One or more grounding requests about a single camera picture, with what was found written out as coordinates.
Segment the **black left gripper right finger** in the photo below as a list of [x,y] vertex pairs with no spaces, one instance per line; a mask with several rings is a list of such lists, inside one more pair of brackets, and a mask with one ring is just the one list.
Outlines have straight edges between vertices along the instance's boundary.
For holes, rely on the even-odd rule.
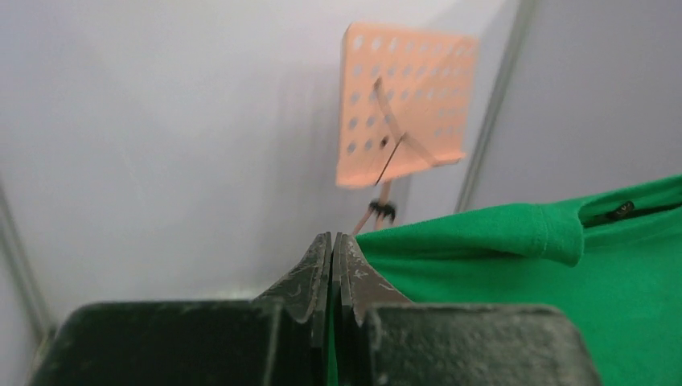
[[353,236],[332,253],[341,385],[599,385],[577,328],[533,304],[416,303],[371,267]]

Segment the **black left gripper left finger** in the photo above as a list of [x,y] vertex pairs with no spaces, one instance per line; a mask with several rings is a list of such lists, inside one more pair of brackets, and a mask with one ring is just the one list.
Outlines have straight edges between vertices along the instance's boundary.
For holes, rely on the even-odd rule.
[[33,385],[323,385],[331,234],[252,300],[100,302],[67,318]]

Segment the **green t-shirt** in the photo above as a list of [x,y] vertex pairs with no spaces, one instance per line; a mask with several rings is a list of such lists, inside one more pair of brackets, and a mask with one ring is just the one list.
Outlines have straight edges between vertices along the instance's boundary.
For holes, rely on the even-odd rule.
[[357,237],[409,300],[540,303],[583,334],[607,385],[681,382],[681,178],[510,203]]

